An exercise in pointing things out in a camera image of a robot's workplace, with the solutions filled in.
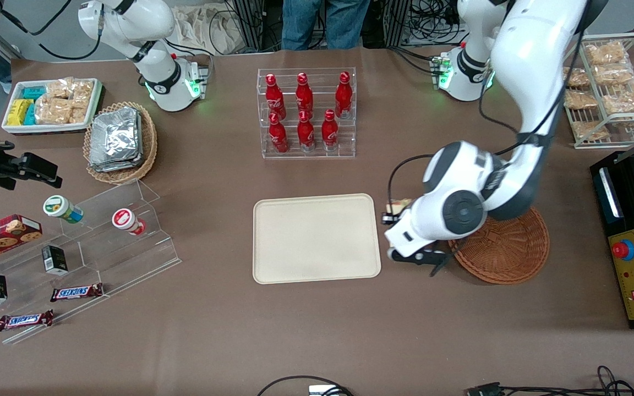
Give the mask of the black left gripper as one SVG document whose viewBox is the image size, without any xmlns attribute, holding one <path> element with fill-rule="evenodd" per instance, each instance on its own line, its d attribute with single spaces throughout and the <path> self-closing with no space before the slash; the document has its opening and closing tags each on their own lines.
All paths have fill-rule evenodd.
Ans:
<svg viewBox="0 0 634 396">
<path fill-rule="evenodd" d="M 390 212 L 381 213 L 381 223 L 383 225 L 392 225 L 397 222 L 397 216 Z M 430 276 L 435 276 L 441 271 L 447 263 L 451 260 L 451 256 L 445 256 L 445 252 L 442 250 L 433 250 L 432 248 L 422 248 L 416 251 L 411 256 L 405 257 L 402 254 L 398 254 L 398 261 L 405 263 L 412 263 L 417 266 L 433 266 L 430 271 Z"/>
</svg>

